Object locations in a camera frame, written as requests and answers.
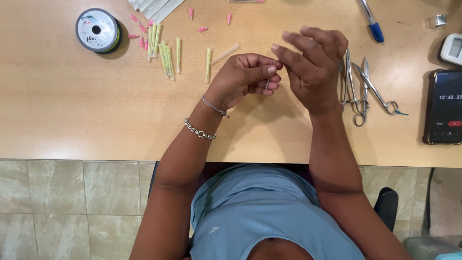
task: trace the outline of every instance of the black chair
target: black chair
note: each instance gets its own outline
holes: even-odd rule
[[[154,178],[156,177],[158,166],[159,162],[157,161],[152,173],[151,185],[149,185],[148,199],[149,195],[151,194],[151,188],[152,184],[154,183]],[[391,188],[383,188],[378,194],[377,202],[374,206],[374,211],[390,229],[390,231],[393,232],[393,229],[395,228],[396,214],[398,212],[398,194]]]

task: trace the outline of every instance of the scissors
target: scissors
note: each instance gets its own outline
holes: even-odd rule
[[[366,77],[369,77],[369,62],[367,61],[367,58],[364,57],[364,75]],[[367,84],[366,81],[364,81],[364,99],[367,100]],[[358,118],[363,118],[363,121],[361,124],[358,123]],[[364,126],[366,124],[367,120],[367,110],[366,110],[366,103],[364,103],[364,112],[359,112],[358,114],[354,115],[354,124],[358,127]]]
[[[380,100],[380,103],[382,103],[382,106],[385,109],[385,111],[390,115],[396,115],[398,113],[398,103],[396,103],[395,101],[390,101],[388,103],[385,103],[385,101],[382,99],[382,96],[380,96],[379,92],[374,87],[374,85],[372,84],[371,80],[366,75],[366,73],[358,65],[356,65],[354,62],[352,62],[352,64],[356,68],[356,70],[359,72],[361,77],[363,78],[363,80],[365,82],[365,85],[367,85],[367,88],[371,89],[375,93],[375,95],[378,97],[378,99]]]
[[[346,103],[354,103],[356,106],[356,110],[359,113],[364,113],[369,109],[369,102],[365,99],[356,99],[356,95],[354,93],[354,87],[353,87],[353,77],[351,73],[351,59],[350,59],[350,50],[346,50],[346,58],[345,58],[345,63],[346,63],[346,78],[345,78],[345,91],[343,93],[343,101],[341,102],[343,106],[343,110],[345,109]],[[352,100],[347,100],[347,92],[348,92],[348,80],[350,81],[350,86],[351,86],[351,93],[353,95]],[[364,109],[361,110],[359,105],[363,103],[364,104]]]

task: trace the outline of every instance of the smartphone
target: smartphone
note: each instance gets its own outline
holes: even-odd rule
[[[462,70],[431,73],[423,141],[462,143]]]

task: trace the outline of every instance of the white device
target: white device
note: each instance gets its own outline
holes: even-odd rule
[[[462,66],[462,34],[453,33],[447,36],[440,56],[447,62]]]

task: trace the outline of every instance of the digital display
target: digital display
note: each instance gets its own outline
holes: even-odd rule
[[[462,50],[462,39],[454,38],[448,56],[458,58]]]
[[[439,72],[435,78],[430,140],[462,141],[462,72]]]

